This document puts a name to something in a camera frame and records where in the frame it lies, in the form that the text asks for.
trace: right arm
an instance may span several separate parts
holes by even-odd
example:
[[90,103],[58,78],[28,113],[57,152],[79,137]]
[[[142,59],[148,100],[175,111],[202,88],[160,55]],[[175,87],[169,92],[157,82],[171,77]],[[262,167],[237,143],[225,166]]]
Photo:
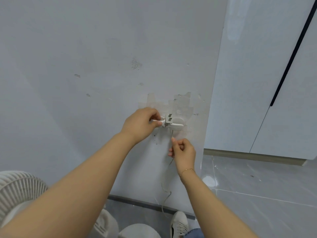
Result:
[[196,175],[196,151],[187,139],[176,141],[169,156],[174,156],[177,172],[185,185],[189,200],[205,238],[258,238],[258,236],[228,209]]

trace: bracelet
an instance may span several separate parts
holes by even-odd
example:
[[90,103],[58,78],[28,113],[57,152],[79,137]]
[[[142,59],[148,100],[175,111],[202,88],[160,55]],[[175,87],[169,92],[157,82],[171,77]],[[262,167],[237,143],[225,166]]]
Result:
[[180,175],[179,175],[179,178],[180,178],[181,181],[182,181],[181,176],[182,176],[182,174],[183,174],[186,170],[193,170],[193,171],[195,172],[195,170],[194,170],[193,168],[183,170],[183,171],[180,173]]

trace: left arm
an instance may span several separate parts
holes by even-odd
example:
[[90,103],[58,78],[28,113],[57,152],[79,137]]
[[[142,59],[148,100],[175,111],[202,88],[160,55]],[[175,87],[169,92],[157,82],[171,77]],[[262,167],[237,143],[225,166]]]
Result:
[[119,169],[138,142],[162,123],[156,109],[138,109],[89,159],[54,184],[0,230],[23,238],[86,237],[103,208]]

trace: blue denim pants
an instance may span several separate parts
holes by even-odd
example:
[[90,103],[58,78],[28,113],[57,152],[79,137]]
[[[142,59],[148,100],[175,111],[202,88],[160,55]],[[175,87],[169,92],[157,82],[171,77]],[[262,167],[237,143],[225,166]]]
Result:
[[184,238],[204,238],[204,234],[201,231],[201,229],[197,228],[197,229],[193,229],[190,230],[185,236]]

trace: person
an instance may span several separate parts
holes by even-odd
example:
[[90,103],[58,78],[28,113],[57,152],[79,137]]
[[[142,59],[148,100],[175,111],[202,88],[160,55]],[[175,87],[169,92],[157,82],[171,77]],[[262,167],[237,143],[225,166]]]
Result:
[[[121,132],[6,224],[0,230],[0,237],[86,237],[126,155],[162,124],[160,119],[154,108],[138,109],[125,120]],[[186,215],[177,212],[171,222],[171,238],[257,237],[197,176],[194,170],[196,152],[187,139],[172,138],[168,155],[174,157],[178,175],[201,227],[201,230],[189,231]]]

